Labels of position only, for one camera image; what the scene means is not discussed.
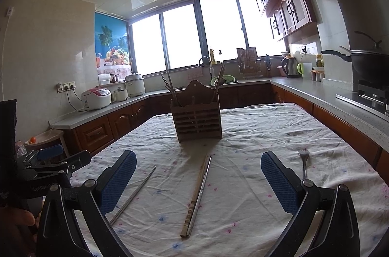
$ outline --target white cup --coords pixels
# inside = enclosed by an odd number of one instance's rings
[[[299,63],[297,71],[303,75],[303,78],[311,79],[312,63]]]

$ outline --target gas stove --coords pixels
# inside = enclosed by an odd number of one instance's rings
[[[389,122],[389,87],[359,81],[358,92],[336,94],[336,98],[365,109]]]

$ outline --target gray countertop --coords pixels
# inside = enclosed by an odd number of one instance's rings
[[[244,86],[271,83],[279,86],[291,93],[294,93],[302,98],[313,102],[319,107],[330,111],[345,122],[351,124],[353,127],[370,137],[374,142],[380,145],[386,151],[389,151],[389,122],[375,116],[374,114],[344,102],[335,97],[336,94],[350,93],[347,90],[323,85],[321,82],[313,82],[311,80],[297,78],[288,79],[285,77],[273,78],[258,78],[250,80],[242,80],[238,83],[222,85],[225,87]],[[54,129],[70,130],[84,123],[92,121],[110,112],[129,106],[135,102],[139,102],[145,98],[161,96],[168,94],[168,90],[147,92],[142,96],[129,98],[124,102],[113,103],[108,107],[86,111],[80,114],[71,116],[69,118],[58,121],[52,124]]]

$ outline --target palm tree poster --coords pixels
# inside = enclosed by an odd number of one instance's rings
[[[95,13],[95,51],[98,73],[131,73],[127,22]]]

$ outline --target wall switch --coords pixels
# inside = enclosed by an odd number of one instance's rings
[[[66,89],[68,91],[70,91],[72,88],[75,89],[75,81],[67,82],[67,83],[58,83],[57,84],[57,93],[64,92],[64,91],[66,91]]]
[[[306,45],[303,45],[302,47],[300,47],[300,54],[307,54],[307,46]]]
[[[8,9],[7,9],[7,17],[11,17],[13,11],[14,11],[14,8],[13,8],[13,7],[8,7]]]

